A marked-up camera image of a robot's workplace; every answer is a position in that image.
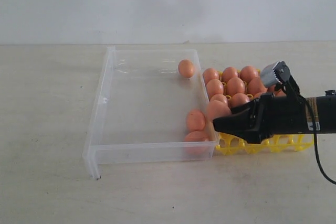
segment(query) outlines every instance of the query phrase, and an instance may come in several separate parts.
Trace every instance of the white table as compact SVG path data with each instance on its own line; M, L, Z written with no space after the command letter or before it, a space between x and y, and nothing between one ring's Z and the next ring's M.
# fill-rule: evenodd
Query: white table
M303 95L336 88L336 42L124 48L194 48L204 68L284 60ZM106 165L90 179L81 154L104 50L0 46L0 223L335 223L336 187L313 148ZM334 137L319 147L336 178Z

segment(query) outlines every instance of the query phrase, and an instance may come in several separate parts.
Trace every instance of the egg carton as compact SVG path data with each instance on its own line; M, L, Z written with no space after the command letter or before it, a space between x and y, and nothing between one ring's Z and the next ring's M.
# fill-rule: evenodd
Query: egg carton
M219 133L220 142L216 150L224 155L233 155L238 153L254 154L261 151L271 153L282 151L303 151L314 144L313 135L275 135L272 138L265 139L260 144L248 144L244 139L233 135Z

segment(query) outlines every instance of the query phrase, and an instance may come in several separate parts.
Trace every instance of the wire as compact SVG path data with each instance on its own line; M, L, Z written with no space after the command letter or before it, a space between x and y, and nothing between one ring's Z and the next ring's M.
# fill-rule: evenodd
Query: wire
M328 180L330 183L336 185L336 181L331 179L323 170L322 165L321 165L321 161L320 161L320 156L319 156L319 150L317 148L317 129L316 129L316 122L315 122L315 115L313 112L313 109L311 108L309 102L307 101L306 98L304 98L303 96L299 95L299 97L304 101L304 103L306 104L309 114L311 116L311 120L312 120L312 124L313 124L313 134L314 134L314 150L315 150L315 157L316 157L316 162L317 165L319 166L319 169L322 173L322 175L326 178L326 180Z

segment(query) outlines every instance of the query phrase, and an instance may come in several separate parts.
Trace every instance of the transparent plastic container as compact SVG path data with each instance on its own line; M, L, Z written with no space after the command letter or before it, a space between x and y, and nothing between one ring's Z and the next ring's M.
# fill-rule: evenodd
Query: transparent plastic container
M190 79L178 73L182 59L196 67ZM109 47L83 151L89 174L100 178L99 164L212 158L219 135L211 122L206 124L209 142L184 142L188 111L205 111L207 104L196 50Z

